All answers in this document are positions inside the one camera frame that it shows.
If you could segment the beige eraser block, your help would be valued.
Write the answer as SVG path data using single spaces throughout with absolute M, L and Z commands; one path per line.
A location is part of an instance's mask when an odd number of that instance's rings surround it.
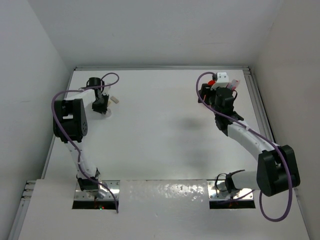
M 114 102 L 115 104 L 118 104 L 118 103 L 120 102 L 115 96 L 111 96 L 111 97 L 110 97 L 110 100 L 111 100 L 112 102 Z

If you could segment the orange highlighter pen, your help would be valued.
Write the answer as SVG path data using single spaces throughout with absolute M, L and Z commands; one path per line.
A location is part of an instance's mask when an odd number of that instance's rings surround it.
M 226 87 L 232 91 L 235 91 L 239 84 L 240 84 L 239 80 L 233 79 L 231 82 L 228 83 Z

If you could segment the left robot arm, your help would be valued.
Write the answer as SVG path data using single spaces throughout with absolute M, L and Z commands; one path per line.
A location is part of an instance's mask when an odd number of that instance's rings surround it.
M 85 153 L 83 139 L 88 133 L 86 108 L 106 116 L 109 112 L 109 94 L 104 88 L 105 82 L 91 77 L 84 88 L 75 90 L 75 95 L 51 102 L 53 132 L 67 147 L 75 164 L 77 183 L 83 192 L 96 195 L 99 188 L 100 172 Z

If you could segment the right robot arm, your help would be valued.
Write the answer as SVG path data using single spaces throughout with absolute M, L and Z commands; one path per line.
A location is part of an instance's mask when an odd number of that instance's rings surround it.
M 217 128 L 227 137 L 238 142 L 256 160 L 257 170 L 246 172 L 243 176 L 240 171 L 230 172 L 225 177 L 225 190 L 229 193 L 242 188 L 261 190 L 268 197 L 282 193 L 301 183 L 295 152 L 289 145 L 279 146 L 269 143 L 262 137 L 247 129 L 246 122 L 234 110 L 234 101 L 237 97 L 226 87 L 212 88 L 204 83 L 199 90 L 200 99 L 214 111 Z

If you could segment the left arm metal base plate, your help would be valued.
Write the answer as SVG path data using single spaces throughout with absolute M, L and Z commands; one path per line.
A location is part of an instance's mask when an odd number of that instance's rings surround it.
M 84 190 L 82 191 L 80 185 L 77 183 L 74 192 L 74 201 L 113 201 L 119 199 L 120 181 L 119 180 L 102 180 L 101 183 L 108 187 L 98 185 L 98 190 Z

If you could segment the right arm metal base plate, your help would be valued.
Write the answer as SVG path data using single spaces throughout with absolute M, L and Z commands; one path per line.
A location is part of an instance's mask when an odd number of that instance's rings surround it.
M 207 181 L 207 191 L 208 197 L 211 201 L 228 201 L 228 200 L 236 200 L 236 201 L 246 201 L 253 200 L 254 194 L 253 190 L 250 188 L 238 189 L 229 193 L 225 188 L 224 180 L 208 180 Z

